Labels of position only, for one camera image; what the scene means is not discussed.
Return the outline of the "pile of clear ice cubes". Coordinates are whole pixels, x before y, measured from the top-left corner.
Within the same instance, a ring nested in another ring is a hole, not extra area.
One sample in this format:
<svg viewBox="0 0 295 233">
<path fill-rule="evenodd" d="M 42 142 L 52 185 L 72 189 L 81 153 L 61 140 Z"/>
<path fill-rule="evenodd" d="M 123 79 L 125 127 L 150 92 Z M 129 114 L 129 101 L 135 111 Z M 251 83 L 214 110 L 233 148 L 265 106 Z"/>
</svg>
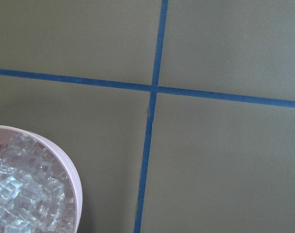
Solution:
<svg viewBox="0 0 295 233">
<path fill-rule="evenodd" d="M 23 133 L 0 146 L 0 233 L 72 233 L 76 207 L 67 172 Z"/>
</svg>

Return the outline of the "pink bowl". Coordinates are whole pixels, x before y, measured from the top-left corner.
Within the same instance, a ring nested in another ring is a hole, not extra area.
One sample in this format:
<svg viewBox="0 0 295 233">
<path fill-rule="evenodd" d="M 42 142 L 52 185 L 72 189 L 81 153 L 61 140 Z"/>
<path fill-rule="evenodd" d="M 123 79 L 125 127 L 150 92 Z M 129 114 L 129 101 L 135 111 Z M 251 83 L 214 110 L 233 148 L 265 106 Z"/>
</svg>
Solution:
<svg viewBox="0 0 295 233">
<path fill-rule="evenodd" d="M 73 233 L 76 233 L 79 227 L 80 218 L 82 214 L 82 185 L 79 174 L 69 156 L 54 142 L 48 140 L 47 138 L 38 135 L 36 133 L 32 133 L 26 130 L 0 125 L 0 146 L 5 144 L 10 137 L 12 137 L 16 133 L 23 133 L 27 136 L 32 137 L 33 139 L 38 140 L 44 147 L 48 148 L 51 153 L 56 157 L 59 161 L 60 165 L 65 170 L 68 175 L 69 182 L 72 187 L 72 191 L 74 194 L 74 204 L 75 204 L 75 218 L 74 218 L 74 226 Z"/>
</svg>

